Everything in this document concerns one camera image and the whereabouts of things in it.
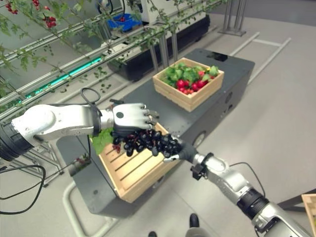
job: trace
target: shoe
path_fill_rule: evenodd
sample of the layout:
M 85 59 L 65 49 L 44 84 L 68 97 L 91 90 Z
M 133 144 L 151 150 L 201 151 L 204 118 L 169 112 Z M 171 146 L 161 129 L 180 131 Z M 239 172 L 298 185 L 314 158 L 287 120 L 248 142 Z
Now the shoe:
M 148 237 L 157 237 L 157 234 L 155 231 L 151 231 L 149 234 L 148 234 Z
M 198 216 L 195 213 L 190 215 L 190 228 L 199 227 Z

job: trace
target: gray floor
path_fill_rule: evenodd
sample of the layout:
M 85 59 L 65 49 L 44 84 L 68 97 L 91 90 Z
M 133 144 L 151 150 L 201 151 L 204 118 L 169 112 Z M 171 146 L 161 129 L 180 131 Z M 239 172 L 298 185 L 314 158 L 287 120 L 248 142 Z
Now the gray floor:
M 213 15 L 212 19 L 217 25 L 223 22 L 222 15 Z M 282 43 L 292 37 L 292 41 L 247 88 L 241 103 L 198 150 L 204 154 L 212 151 L 228 163 L 249 162 L 268 198 L 280 202 L 315 188 L 316 27 L 254 18 L 246 18 L 244 24 L 247 34 L 241 38 L 208 34 L 181 55 L 196 47 L 231 53 L 258 31 L 261 40 Z M 274 49 L 251 43 L 237 56 L 255 61 L 256 70 Z M 127 87 L 120 94 L 141 83 L 143 81 Z M 100 107 L 107 105 L 108 101 L 104 101 Z M 189 214 L 196 212 L 201 225 L 215 237 L 254 237 L 250 221 L 239 209 L 225 199 L 215 185 L 192 179 L 189 169 L 190 165 L 183 163 L 135 215 L 119 221 L 106 236 L 146 237 L 150 230 L 155 230 L 159 237 L 182 237 L 188 227 Z M 259 189 L 249 170 L 236 169 Z M 3 176 L 1 194 L 12 182 L 18 183 L 15 187 L 18 189 L 31 179 L 22 173 Z M 27 213 L 1 216 L 0 235 L 75 236 L 62 205 L 63 190 L 70 182 L 71 178 L 65 174 L 42 192 Z M 3 202 L 1 208 L 23 204 L 21 199 L 14 201 Z M 77 192 L 73 194 L 73 202 L 87 234 L 93 234 L 103 225 L 102 217 L 88 213 Z M 311 231 L 305 214 L 291 215 Z
M 222 5 L 212 13 L 225 14 Z M 315 0 L 248 0 L 246 17 L 316 26 Z

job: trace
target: red radish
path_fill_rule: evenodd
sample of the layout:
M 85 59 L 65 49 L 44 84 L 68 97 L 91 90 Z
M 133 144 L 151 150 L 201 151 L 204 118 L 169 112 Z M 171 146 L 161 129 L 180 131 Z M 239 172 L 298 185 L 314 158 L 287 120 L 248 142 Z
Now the red radish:
M 197 83 L 192 83 L 192 86 L 191 86 L 192 90 L 193 91 L 198 91 L 199 87 L 198 87 L 198 84 Z
M 178 90 L 180 90 L 181 92 L 183 92 L 183 93 L 184 93 L 185 88 L 184 88 L 184 87 L 181 87 L 181 88 L 179 88 Z
M 198 72 L 198 75 L 199 75 L 200 77 L 204 76 L 204 74 L 205 74 L 204 71 L 199 71 L 199 72 Z
M 182 87 L 185 86 L 185 82 L 183 80 L 178 80 L 176 85 L 177 85 L 178 88 L 182 88 Z
M 197 81 L 197 86 L 198 88 L 202 88 L 203 86 L 205 86 L 204 82 L 202 80 L 198 80 Z

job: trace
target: robotic arm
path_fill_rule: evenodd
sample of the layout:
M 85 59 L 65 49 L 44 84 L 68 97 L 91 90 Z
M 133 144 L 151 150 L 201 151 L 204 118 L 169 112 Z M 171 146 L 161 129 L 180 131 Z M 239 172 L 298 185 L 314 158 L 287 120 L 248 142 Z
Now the robotic arm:
M 121 104 L 113 110 L 96 110 L 89 105 L 36 105 L 12 122 L 0 124 L 0 157 L 6 161 L 24 154 L 43 141 L 63 136 L 97 135 L 114 127 L 121 136 L 151 129 L 158 114 L 142 103 Z
M 214 154 L 203 156 L 194 147 L 184 143 L 178 155 L 164 159 L 165 162 L 174 160 L 187 160 L 192 163 L 193 178 L 199 180 L 204 177 L 214 183 L 264 236 L 312 237 L 283 209 L 262 196 L 240 173 Z
M 158 114 L 144 104 L 121 104 L 112 110 L 96 110 L 81 105 L 56 107 L 36 105 L 12 122 L 0 125 L 0 157 L 6 161 L 27 152 L 43 141 L 62 136 L 98 134 L 113 127 L 120 136 L 140 129 L 151 129 Z M 193 177 L 204 177 L 251 219 L 252 224 L 266 237 L 311 237 L 279 206 L 257 192 L 247 180 L 212 153 L 203 156 L 196 149 L 180 141 L 179 154 L 165 158 L 165 162 L 186 160 L 193 164 Z

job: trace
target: wooden slat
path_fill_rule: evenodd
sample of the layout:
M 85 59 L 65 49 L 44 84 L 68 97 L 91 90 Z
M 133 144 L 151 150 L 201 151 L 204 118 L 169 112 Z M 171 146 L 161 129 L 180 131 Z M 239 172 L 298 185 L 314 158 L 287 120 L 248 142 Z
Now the wooden slat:
M 139 167 L 137 167 L 132 173 L 127 175 L 122 179 L 122 185 L 127 190 L 143 176 L 145 176 L 150 170 L 152 170 L 156 165 L 162 163 L 163 155 L 159 154 L 157 157 L 150 157 Z
M 104 154 L 105 158 L 109 161 L 112 162 L 114 161 L 116 158 L 118 158 L 119 156 L 122 156 L 123 152 L 118 154 L 116 150 L 111 151 L 108 154 Z
M 101 152 L 101 154 L 99 155 L 99 158 L 100 158 L 103 166 L 105 167 L 105 170 L 107 171 L 118 195 L 122 196 L 125 194 L 125 190 L 123 189 L 123 185 L 122 185 L 120 179 L 117 177 L 115 170 L 112 168 L 110 161 L 106 158 L 106 154 L 104 151 L 105 150 L 103 150 Z
M 133 159 L 136 155 L 138 155 L 138 152 L 134 151 L 133 155 L 131 157 L 128 157 L 126 153 L 119 156 L 117 159 L 115 159 L 113 162 L 111 162 L 111 166 L 114 170 L 118 170 L 120 167 L 125 165 L 127 162 L 129 162 L 131 159 Z
M 113 151 L 112 144 L 106 145 L 105 148 L 103 149 L 103 151 L 104 151 L 105 154 L 108 154 L 108 153 L 110 153 L 111 151 Z
M 122 180 L 126 175 L 140 166 L 143 162 L 149 159 L 152 155 L 152 152 L 149 150 L 144 150 L 135 156 L 132 160 L 130 160 L 126 165 L 122 166 L 120 169 L 116 171 L 117 177 Z
M 133 203 L 144 191 L 151 187 L 160 177 L 171 170 L 178 161 L 159 163 L 154 169 L 136 182 L 121 198 L 126 202 Z
M 316 226 L 314 220 L 314 215 L 316 214 L 316 194 L 303 194 L 302 200 L 306 209 L 308 219 L 312 226 L 314 237 L 316 237 Z

